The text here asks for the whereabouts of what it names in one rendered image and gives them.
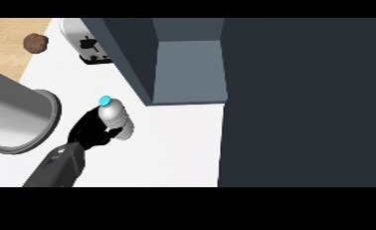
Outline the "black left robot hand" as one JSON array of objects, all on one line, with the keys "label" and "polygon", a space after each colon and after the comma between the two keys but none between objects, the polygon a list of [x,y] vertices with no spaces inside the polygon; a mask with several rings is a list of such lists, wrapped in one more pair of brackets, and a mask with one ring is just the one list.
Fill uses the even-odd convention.
[{"label": "black left robot hand", "polygon": [[106,145],[120,131],[120,127],[106,127],[98,117],[98,109],[92,108],[85,112],[72,127],[67,142],[76,142],[88,150],[92,146]]}]

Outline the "clear water bottle blue cap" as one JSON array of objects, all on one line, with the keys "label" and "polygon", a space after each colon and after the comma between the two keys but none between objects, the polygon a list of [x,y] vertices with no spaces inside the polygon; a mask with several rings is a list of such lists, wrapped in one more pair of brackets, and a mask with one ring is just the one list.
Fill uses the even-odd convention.
[{"label": "clear water bottle blue cap", "polygon": [[103,96],[98,100],[98,104],[98,118],[109,129],[122,129],[116,135],[116,139],[126,140],[134,133],[134,123],[122,102],[109,96]]}]

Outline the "dark grey cabinet door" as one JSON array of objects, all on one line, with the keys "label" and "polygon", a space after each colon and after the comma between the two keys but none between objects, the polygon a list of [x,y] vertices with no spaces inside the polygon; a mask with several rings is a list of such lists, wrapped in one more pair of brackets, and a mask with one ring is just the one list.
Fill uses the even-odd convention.
[{"label": "dark grey cabinet door", "polygon": [[222,186],[376,186],[376,19],[222,23]]}]

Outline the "large grey metal pot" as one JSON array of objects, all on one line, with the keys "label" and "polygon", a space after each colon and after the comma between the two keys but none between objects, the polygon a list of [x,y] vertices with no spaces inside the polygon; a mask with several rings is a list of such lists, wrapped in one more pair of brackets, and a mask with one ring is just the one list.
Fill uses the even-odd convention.
[{"label": "large grey metal pot", "polygon": [[61,114],[57,96],[0,74],[0,153],[20,154],[50,136]]}]

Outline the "brown round lump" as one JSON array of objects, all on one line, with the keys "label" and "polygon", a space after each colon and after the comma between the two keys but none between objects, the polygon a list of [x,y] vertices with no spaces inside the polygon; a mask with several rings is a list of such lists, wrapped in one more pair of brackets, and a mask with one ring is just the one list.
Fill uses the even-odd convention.
[{"label": "brown round lump", "polygon": [[23,49],[30,54],[39,54],[47,50],[48,38],[39,34],[29,34],[23,39]]}]

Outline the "pale wooden cutting board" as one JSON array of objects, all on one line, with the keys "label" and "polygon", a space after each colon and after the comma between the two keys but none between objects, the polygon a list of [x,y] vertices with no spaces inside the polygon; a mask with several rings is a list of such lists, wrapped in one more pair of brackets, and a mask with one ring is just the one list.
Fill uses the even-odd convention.
[{"label": "pale wooden cutting board", "polygon": [[44,34],[50,18],[0,18],[0,74],[17,82],[32,54],[23,49],[23,39]]}]

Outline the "dark grey cabinet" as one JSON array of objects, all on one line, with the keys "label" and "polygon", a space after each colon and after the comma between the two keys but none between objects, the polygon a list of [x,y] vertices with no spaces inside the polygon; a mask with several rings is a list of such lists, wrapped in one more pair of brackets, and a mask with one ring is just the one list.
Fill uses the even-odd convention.
[{"label": "dark grey cabinet", "polygon": [[225,102],[219,18],[82,22],[147,106]]}]

